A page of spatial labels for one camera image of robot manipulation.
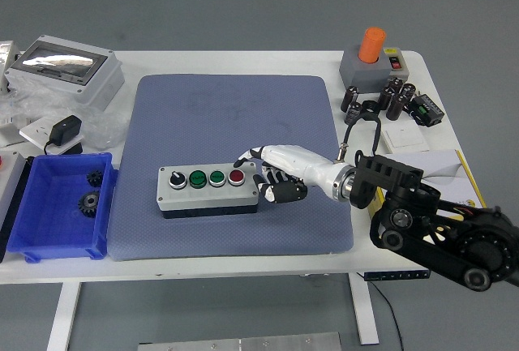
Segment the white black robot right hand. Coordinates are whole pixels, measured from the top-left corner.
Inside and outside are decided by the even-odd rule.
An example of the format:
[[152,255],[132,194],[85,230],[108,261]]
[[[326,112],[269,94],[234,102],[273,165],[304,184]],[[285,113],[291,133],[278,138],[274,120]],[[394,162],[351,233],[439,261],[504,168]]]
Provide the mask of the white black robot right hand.
[[253,158],[263,161],[262,174],[256,174],[254,182],[271,203],[304,199],[308,186],[319,187],[330,199],[344,199],[340,189],[344,164],[335,164],[296,145],[268,145],[244,152],[234,162],[234,168]]

